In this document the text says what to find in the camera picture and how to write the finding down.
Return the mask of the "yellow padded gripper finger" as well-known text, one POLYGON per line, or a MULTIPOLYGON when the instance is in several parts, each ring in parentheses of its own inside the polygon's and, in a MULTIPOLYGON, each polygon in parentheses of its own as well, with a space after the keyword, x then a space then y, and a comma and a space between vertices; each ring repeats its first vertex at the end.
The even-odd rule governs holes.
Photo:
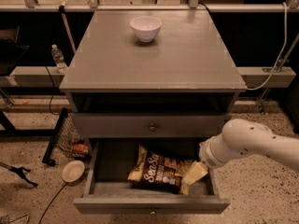
POLYGON ((203 178, 208 173, 207 167, 200 161, 194 161, 188 172, 182 178, 182 183, 186 186, 191 186, 196 181, 203 178))

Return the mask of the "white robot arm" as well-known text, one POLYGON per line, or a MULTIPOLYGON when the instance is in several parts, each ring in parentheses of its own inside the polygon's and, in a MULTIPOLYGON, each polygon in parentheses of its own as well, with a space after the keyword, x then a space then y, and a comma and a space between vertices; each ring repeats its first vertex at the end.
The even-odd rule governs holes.
POLYGON ((209 170, 252 154, 265 156, 295 172, 299 171, 299 140, 274 134, 267 126, 244 119, 231 119, 220 134, 199 144, 199 161, 194 161, 182 184, 191 186, 209 170))

